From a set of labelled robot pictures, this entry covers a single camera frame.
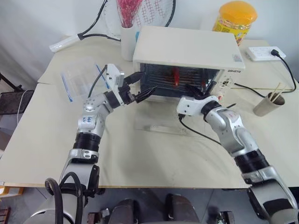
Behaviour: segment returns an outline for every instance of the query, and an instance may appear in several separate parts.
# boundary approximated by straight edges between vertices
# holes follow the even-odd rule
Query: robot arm
[[[111,91],[90,97],[85,101],[82,117],[78,120],[76,140],[73,149],[69,151],[59,180],[63,201],[59,210],[63,213],[63,224],[81,223],[80,218],[82,219],[83,207],[78,209],[78,185],[72,177],[68,177],[70,173],[79,179],[85,205],[88,197],[94,197],[98,190],[100,168],[96,163],[99,159],[99,143],[103,136],[106,117],[115,108],[134,101],[139,103],[155,91],[154,87],[137,95],[130,92],[129,85],[137,82],[142,75],[142,72],[136,72],[124,78],[123,72],[120,72],[115,65],[108,64],[105,79]],[[55,195],[47,199],[24,224],[61,223],[55,220],[58,210],[55,200]]]
[[[275,168],[269,165],[256,141],[243,126],[239,114],[222,107],[215,96],[202,99],[182,97],[177,112],[190,116],[204,115],[221,145],[234,158],[244,181],[251,185],[249,199],[260,218],[271,223],[278,223],[278,219],[279,223],[298,223],[294,196]]]

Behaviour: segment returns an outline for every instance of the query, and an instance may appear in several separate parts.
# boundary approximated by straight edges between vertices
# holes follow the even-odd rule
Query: red object
[[[203,89],[206,88],[206,82],[205,82],[205,81],[202,81],[202,82],[201,82],[201,87],[202,87]]]
[[[172,73],[174,76],[174,84],[175,86],[179,85],[179,68],[178,67],[173,67],[172,68]]]
[[[131,28],[142,0],[116,0],[121,26]]]

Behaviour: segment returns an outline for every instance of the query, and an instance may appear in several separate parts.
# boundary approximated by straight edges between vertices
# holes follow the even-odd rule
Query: paper cup
[[[253,109],[255,115],[262,117],[276,108],[281,107],[285,104],[285,99],[280,95],[274,102],[271,102],[269,97],[271,92]]]

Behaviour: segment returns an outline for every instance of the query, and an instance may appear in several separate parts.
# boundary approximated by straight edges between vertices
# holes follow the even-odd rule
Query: bamboo skewer
[[[274,96],[274,93],[276,92],[276,90],[279,88],[280,84],[281,84],[281,83],[278,83],[276,89],[271,93],[271,95],[270,95],[270,97],[269,97],[270,101],[271,101],[272,97]]]
[[[274,103],[274,101],[281,95],[281,93],[283,92],[283,91],[285,91],[285,89],[286,89],[286,86],[276,95],[276,97],[273,99],[273,100],[270,100],[272,103]]]

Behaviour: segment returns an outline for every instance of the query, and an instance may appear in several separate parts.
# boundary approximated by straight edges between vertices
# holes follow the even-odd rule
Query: clear plastic container
[[[63,83],[63,92],[67,94],[70,102],[78,99],[86,100],[95,78],[100,73],[100,67],[93,58],[84,57],[65,65],[60,74]],[[94,87],[93,94],[105,92],[109,89],[104,76]]]
[[[244,1],[231,1],[219,9],[213,31],[232,33],[240,45],[251,24],[257,19],[255,9]]]

